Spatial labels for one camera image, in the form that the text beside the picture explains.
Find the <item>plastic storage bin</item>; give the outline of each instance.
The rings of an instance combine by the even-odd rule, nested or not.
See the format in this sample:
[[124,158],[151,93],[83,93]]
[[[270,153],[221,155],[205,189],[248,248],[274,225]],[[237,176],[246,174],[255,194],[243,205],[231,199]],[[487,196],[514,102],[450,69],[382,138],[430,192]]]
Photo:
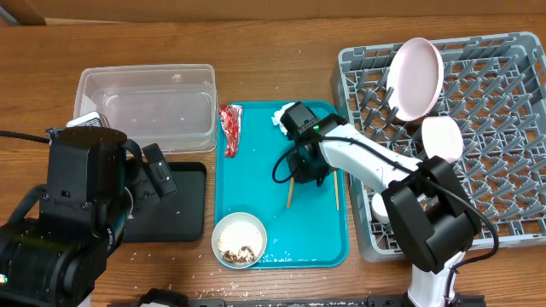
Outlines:
[[209,152],[216,147],[218,102],[214,69],[206,64],[86,69],[79,80],[74,118],[97,111],[141,147],[164,154]]
[[[465,149],[454,165],[471,202],[497,228],[501,246],[546,244],[546,57],[529,32],[434,40],[444,84],[433,115],[456,119]],[[364,135],[422,158],[419,128],[392,120],[389,66],[401,43],[341,50],[332,76],[338,113]],[[349,189],[358,248],[369,261],[404,257],[390,226],[369,208],[374,192],[355,177]],[[480,231],[473,249],[490,248]]]

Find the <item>white bowl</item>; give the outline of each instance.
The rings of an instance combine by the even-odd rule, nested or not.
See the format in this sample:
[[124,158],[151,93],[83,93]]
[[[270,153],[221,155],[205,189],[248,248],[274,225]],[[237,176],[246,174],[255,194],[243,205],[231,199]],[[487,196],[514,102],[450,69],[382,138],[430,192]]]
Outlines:
[[461,130],[450,116],[425,118],[421,135],[428,158],[439,156],[448,163],[461,158],[464,149]]
[[[256,259],[251,263],[246,264],[233,264],[231,262],[228,262],[224,259],[224,255],[220,252],[218,249],[218,240],[220,240],[220,235],[222,235],[223,231],[231,224],[237,223],[237,222],[246,222],[252,224],[256,229],[259,231],[259,233],[262,235],[262,250],[259,252]],[[225,265],[228,268],[231,269],[245,269],[248,268],[255,263],[258,262],[262,256],[264,256],[265,248],[267,247],[267,234],[265,233],[265,227],[264,225],[252,214],[248,214],[245,212],[237,212],[237,213],[231,213],[228,216],[222,218],[220,222],[216,225],[214,228],[214,231],[212,231],[212,251],[214,252],[214,256],[216,256],[216,259],[218,261]]]
[[393,88],[389,107],[396,117],[411,121],[426,115],[438,100],[444,82],[440,53],[425,38],[407,41],[392,59],[386,87]]

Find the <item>chopstick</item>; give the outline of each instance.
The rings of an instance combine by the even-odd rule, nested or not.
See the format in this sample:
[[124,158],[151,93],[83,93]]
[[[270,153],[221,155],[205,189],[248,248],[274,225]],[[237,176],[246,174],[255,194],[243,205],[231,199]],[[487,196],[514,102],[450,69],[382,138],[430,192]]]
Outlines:
[[287,209],[290,209],[290,206],[292,205],[292,193],[293,193],[293,177],[292,179],[290,179],[290,189],[288,190]]
[[334,188],[335,188],[335,204],[338,211],[340,210],[340,192],[338,192],[338,172],[334,171]]

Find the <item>wooden table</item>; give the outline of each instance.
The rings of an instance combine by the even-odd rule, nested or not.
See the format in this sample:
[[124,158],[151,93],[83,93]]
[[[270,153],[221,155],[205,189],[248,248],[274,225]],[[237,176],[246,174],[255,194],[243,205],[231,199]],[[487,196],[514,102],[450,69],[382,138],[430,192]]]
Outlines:
[[[81,72],[89,67],[210,63],[220,103],[258,100],[332,101],[330,75],[345,47],[529,31],[546,42],[544,15],[195,22],[111,26],[0,28],[0,130],[33,135],[63,126],[73,114]],[[96,282],[94,306],[134,300],[151,287],[208,291],[227,300],[365,298],[403,293],[405,262],[364,261],[349,216],[351,250],[334,269],[229,271],[212,255],[215,153],[169,156],[201,161],[208,169],[205,233],[195,243],[125,244]],[[0,222],[25,192],[46,181],[48,147],[0,139]],[[457,277],[456,290],[484,294],[489,306],[544,306],[546,246],[502,249]]]

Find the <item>clear plastic container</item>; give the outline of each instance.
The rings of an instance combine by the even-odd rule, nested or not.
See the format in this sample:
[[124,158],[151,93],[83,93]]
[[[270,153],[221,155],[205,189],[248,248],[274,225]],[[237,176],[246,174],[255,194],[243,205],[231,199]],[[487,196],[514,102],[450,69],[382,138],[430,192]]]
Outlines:
[[141,147],[157,143],[164,154],[216,147],[218,101],[214,69],[207,64],[86,69],[73,116],[92,111]]

